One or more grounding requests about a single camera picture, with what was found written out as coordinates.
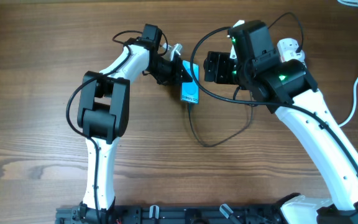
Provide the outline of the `blue screen Galaxy smartphone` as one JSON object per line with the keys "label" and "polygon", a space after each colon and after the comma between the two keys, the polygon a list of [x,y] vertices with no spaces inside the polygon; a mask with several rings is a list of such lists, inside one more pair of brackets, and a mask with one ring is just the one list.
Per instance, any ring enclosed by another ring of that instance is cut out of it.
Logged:
{"label": "blue screen Galaxy smartphone", "polygon": [[[189,61],[183,61],[183,66],[185,70],[188,72],[189,75],[191,75],[190,70],[190,62]],[[193,70],[195,73],[195,77],[197,80],[199,80],[199,66],[197,64],[193,64]],[[195,81],[192,82],[185,82],[181,85],[181,98],[182,101],[185,101],[187,103],[193,103],[198,104],[199,103],[199,88]]]}

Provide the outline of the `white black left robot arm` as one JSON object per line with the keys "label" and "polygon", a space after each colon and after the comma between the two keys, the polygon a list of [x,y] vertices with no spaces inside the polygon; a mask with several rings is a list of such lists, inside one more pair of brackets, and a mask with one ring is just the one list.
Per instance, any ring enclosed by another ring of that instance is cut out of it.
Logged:
{"label": "white black left robot arm", "polygon": [[193,78],[180,57],[167,60],[159,53],[165,34],[146,24],[139,37],[122,42],[122,54],[100,72],[88,71],[73,92],[79,96],[77,127],[86,139],[88,183],[76,215],[82,223],[117,223],[113,173],[116,150],[129,122],[130,87],[143,73],[159,85],[191,83]]}

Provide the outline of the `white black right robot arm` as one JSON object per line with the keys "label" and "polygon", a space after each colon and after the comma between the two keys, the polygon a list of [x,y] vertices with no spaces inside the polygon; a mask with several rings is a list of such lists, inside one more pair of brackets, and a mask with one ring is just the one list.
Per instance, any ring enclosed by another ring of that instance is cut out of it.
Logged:
{"label": "white black right robot arm", "polygon": [[329,199],[292,194],[278,209],[287,223],[358,223],[358,152],[324,101],[317,82],[297,59],[286,59],[262,21],[228,27],[232,50],[209,52],[204,79],[250,91],[296,136],[323,177]]}

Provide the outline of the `white charger plug adapter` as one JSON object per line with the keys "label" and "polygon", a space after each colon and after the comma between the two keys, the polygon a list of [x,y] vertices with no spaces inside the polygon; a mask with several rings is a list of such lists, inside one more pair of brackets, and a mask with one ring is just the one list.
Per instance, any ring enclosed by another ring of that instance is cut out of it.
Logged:
{"label": "white charger plug adapter", "polygon": [[304,51],[296,52],[296,50],[286,50],[282,55],[282,61],[288,62],[290,60],[298,60],[301,63],[305,62],[305,53]]}

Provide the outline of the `white power strip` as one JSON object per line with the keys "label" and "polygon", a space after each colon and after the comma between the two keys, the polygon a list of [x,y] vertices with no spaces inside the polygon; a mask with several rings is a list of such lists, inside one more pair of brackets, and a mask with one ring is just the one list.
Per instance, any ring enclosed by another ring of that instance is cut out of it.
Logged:
{"label": "white power strip", "polygon": [[279,40],[277,43],[277,49],[280,54],[281,62],[288,62],[292,59],[298,60],[305,64],[305,53],[304,51],[296,52],[299,48],[298,42],[292,38],[285,38]]}

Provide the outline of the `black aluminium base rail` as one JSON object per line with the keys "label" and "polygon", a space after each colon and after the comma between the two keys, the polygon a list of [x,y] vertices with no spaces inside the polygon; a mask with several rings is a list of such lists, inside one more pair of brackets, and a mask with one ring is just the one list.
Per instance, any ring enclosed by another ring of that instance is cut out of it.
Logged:
{"label": "black aluminium base rail", "polygon": [[164,207],[153,205],[115,206],[100,214],[102,223],[286,223],[274,204],[229,206],[229,214],[223,214],[222,206]]}

